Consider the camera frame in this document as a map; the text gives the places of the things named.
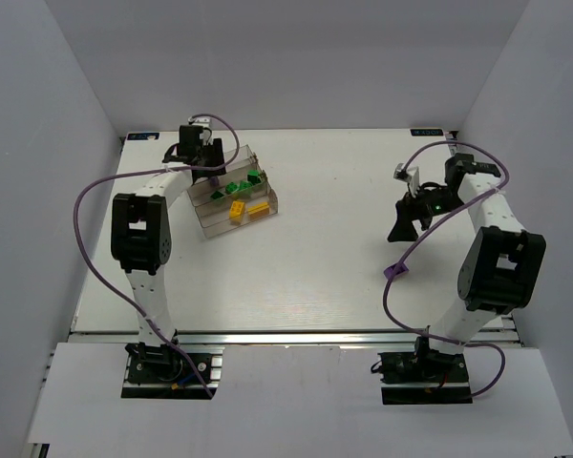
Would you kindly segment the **small green lego cube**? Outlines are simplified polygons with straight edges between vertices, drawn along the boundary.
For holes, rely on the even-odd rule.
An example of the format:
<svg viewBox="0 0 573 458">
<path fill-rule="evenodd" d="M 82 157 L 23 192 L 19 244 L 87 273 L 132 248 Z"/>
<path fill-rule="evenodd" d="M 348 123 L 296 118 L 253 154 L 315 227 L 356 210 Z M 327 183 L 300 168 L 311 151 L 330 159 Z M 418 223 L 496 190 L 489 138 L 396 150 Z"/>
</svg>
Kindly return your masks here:
<svg viewBox="0 0 573 458">
<path fill-rule="evenodd" d="M 251 185 L 260 184 L 262 182 L 261 172 L 256 169 L 251 169 L 247 172 L 246 179 Z"/>
</svg>

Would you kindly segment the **yellow patterned lego brick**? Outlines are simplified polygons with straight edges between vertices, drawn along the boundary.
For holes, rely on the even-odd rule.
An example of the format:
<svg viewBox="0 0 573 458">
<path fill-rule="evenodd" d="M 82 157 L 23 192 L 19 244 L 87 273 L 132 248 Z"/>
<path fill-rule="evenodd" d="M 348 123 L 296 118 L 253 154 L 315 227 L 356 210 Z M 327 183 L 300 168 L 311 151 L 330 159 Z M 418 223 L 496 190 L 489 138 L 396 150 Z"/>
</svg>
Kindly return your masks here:
<svg viewBox="0 0 573 458">
<path fill-rule="evenodd" d="M 229 221 L 231 224 L 240 225 L 246 213 L 245 203 L 240 200 L 234 200 L 229 209 Z"/>
</svg>

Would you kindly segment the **yellow long lego brick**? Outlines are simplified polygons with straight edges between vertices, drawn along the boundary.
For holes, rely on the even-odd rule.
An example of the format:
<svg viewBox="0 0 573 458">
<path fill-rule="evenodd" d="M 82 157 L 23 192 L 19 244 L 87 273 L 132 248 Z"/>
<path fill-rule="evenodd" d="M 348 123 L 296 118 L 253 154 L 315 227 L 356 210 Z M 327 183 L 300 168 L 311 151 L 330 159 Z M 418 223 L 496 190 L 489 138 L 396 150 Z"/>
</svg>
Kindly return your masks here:
<svg viewBox="0 0 573 458">
<path fill-rule="evenodd" d="M 262 202 L 247 208 L 247 214 L 250 220 L 256 220 L 266 217 L 270 214 L 271 207 L 268 202 Z"/>
</svg>

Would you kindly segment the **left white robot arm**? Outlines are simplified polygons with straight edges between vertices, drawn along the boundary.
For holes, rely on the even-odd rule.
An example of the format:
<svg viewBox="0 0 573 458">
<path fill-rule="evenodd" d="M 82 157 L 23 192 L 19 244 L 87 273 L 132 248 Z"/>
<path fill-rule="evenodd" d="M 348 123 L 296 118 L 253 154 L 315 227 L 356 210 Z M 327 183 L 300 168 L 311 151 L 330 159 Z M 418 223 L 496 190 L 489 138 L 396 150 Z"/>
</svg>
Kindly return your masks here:
<svg viewBox="0 0 573 458">
<path fill-rule="evenodd" d="M 138 342 L 126 346 L 130 356 L 168 367 L 180 357 L 166 343 L 178 342 L 167 305 L 164 266 L 172 251 L 169 207 L 189 182 L 226 173 L 223 142 L 212 137 L 208 116 L 180 126 L 178 142 L 162 160 L 164 168 L 151 174 L 134 193 L 113 198 L 111 254 L 131 285 L 138 314 Z"/>
</svg>

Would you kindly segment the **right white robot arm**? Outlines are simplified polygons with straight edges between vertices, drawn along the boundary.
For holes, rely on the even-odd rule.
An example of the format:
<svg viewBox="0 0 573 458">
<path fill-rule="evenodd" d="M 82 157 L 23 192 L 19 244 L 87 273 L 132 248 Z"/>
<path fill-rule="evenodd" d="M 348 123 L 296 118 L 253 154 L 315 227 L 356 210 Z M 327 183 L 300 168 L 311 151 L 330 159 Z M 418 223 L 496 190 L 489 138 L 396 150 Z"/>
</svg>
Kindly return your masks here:
<svg viewBox="0 0 573 458">
<path fill-rule="evenodd" d="M 527 231 L 500 189 L 499 166 L 456 154 L 445 162 L 442 184 L 422 183 L 417 168 L 397 168 L 407 183 L 395 204 L 390 242 L 416 242 L 433 222 L 466 209 L 476 235 L 459 269 L 454 304 L 417 340 L 419 353 L 448 358 L 461 353 L 491 320 L 528 305 L 546 249 L 545 238 Z"/>
</svg>

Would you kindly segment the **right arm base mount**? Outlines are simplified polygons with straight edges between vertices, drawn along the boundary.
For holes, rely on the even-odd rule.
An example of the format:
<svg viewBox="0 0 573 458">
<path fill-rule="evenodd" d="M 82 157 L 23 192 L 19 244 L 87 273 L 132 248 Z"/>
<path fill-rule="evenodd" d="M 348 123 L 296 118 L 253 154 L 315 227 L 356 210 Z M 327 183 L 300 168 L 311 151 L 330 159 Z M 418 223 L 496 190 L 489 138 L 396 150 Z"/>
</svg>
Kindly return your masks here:
<svg viewBox="0 0 573 458">
<path fill-rule="evenodd" d="M 384 406 L 464 405 L 473 402 L 462 354 L 447 363 L 422 359 L 413 352 L 384 352 L 371 368 L 380 376 Z"/>
</svg>

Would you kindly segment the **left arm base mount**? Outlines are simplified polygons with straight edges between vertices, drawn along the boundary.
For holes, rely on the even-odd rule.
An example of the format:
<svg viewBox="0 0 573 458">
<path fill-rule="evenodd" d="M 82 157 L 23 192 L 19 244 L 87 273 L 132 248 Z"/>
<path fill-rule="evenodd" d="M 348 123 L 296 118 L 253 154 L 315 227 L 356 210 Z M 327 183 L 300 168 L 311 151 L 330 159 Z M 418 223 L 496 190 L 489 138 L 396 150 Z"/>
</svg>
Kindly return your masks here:
<svg viewBox="0 0 573 458">
<path fill-rule="evenodd" d="M 209 400 L 203 385 L 215 394 L 219 383 L 218 355 L 189 353 L 144 343 L 125 345 L 127 364 L 120 397 L 139 400 Z"/>
</svg>

